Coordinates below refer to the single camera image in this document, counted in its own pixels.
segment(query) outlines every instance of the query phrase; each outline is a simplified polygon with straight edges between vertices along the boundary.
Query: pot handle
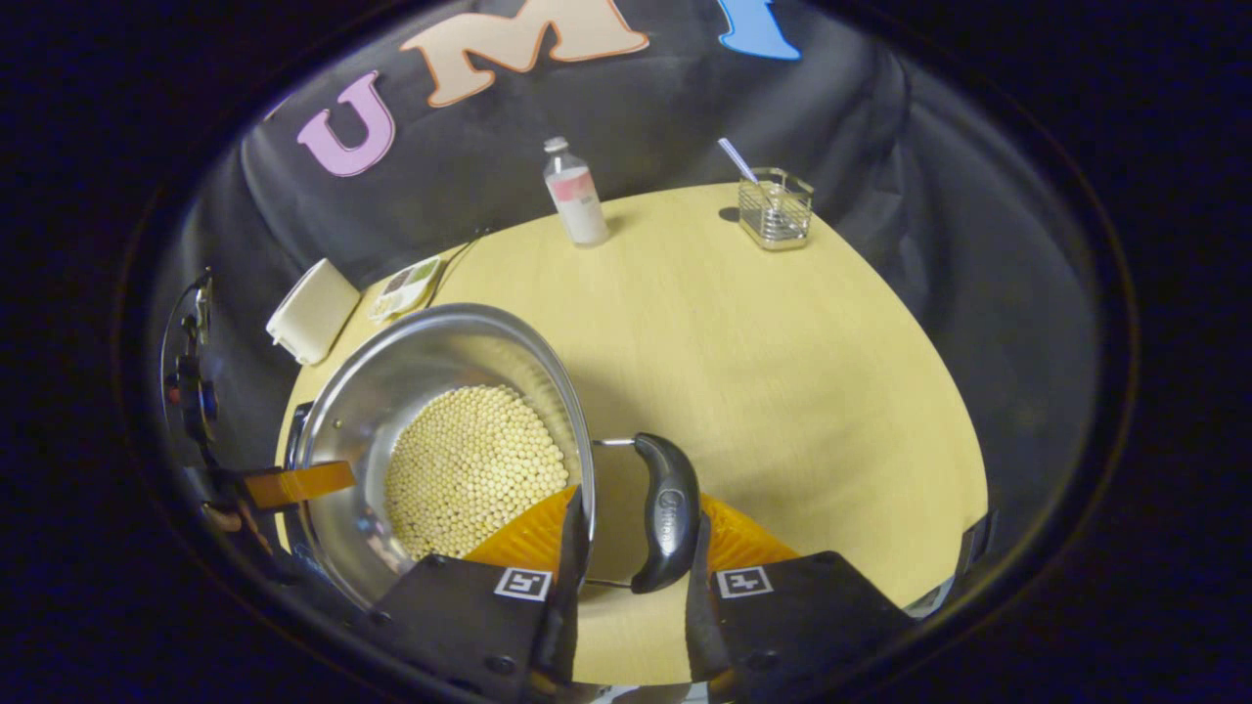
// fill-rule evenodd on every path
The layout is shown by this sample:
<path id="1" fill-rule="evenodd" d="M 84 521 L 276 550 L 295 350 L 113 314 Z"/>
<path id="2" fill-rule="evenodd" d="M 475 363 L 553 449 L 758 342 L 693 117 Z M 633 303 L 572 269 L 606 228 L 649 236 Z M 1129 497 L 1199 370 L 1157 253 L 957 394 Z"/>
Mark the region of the pot handle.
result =
<path id="1" fill-rule="evenodd" d="M 674 584 L 691 569 L 700 530 L 700 484 L 691 461 L 677 445 L 646 432 L 598 445 L 631 445 L 647 463 L 647 561 L 631 579 L 630 590 L 647 594 Z"/>

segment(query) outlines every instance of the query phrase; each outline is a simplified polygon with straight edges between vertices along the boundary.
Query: plastic bottle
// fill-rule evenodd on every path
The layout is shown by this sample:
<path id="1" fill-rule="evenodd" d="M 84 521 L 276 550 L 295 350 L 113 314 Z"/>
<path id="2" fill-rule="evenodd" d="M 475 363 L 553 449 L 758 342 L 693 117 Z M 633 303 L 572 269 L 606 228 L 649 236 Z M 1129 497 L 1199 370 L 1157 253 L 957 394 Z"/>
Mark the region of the plastic bottle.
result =
<path id="1" fill-rule="evenodd" d="M 545 142 L 543 150 L 550 155 L 543 167 L 543 182 L 566 234 L 580 247 L 595 247 L 608 239 L 608 224 L 587 163 L 570 153 L 570 143 L 563 137 Z"/>

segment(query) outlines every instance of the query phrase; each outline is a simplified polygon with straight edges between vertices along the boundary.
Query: stainless steel pot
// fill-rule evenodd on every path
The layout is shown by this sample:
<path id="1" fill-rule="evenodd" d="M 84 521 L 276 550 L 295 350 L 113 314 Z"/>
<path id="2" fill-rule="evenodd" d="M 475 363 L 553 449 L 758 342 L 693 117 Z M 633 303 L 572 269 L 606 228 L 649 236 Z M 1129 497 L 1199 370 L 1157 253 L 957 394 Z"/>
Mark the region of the stainless steel pot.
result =
<path id="1" fill-rule="evenodd" d="M 505 311 L 472 303 L 408 316 L 368 339 L 331 377 L 300 430 L 292 466 L 347 460 L 357 485 L 313 499 L 303 512 L 321 565 L 362 608 L 377 603 L 414 564 L 391 536 L 383 484 L 401 431 L 436 396 L 462 386 L 506 385 L 536 410 L 565 453 L 571 484 L 581 484 L 590 560 L 596 490 L 591 440 L 570 377 L 552 348 Z M 691 564 L 699 486 L 690 462 L 669 441 L 645 433 L 630 441 L 651 476 L 645 507 L 649 559 L 636 593 L 677 580 Z M 580 582 L 585 577 L 580 574 Z"/>

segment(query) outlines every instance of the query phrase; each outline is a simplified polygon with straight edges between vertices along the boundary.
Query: letter m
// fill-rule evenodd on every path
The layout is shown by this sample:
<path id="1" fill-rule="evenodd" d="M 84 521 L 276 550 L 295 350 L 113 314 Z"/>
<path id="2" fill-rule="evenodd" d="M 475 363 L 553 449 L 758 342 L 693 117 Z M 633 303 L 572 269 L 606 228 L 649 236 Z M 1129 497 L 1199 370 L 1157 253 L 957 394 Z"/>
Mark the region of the letter m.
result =
<path id="1" fill-rule="evenodd" d="M 443 108 L 496 81 L 495 71 L 475 69 L 468 54 L 526 73 L 535 68 L 548 26 L 556 30 L 551 56 L 558 61 L 585 61 L 647 46 L 647 35 L 632 31 L 612 0 L 527 0 L 516 18 L 478 13 L 448 18 L 411 38 L 401 51 L 422 51 L 434 78 L 434 93 L 427 101 Z"/>

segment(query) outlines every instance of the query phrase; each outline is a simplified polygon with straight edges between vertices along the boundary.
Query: blue letter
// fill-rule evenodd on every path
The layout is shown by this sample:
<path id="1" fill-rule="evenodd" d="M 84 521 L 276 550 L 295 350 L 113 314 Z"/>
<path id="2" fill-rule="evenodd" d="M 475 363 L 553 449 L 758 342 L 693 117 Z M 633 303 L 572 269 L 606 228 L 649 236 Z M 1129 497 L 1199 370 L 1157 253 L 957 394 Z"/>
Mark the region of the blue letter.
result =
<path id="1" fill-rule="evenodd" d="M 717 0 L 726 15 L 730 31 L 721 35 L 721 44 L 740 54 L 767 59 L 800 58 L 800 50 L 782 39 L 782 31 L 774 20 L 769 5 L 774 0 Z"/>

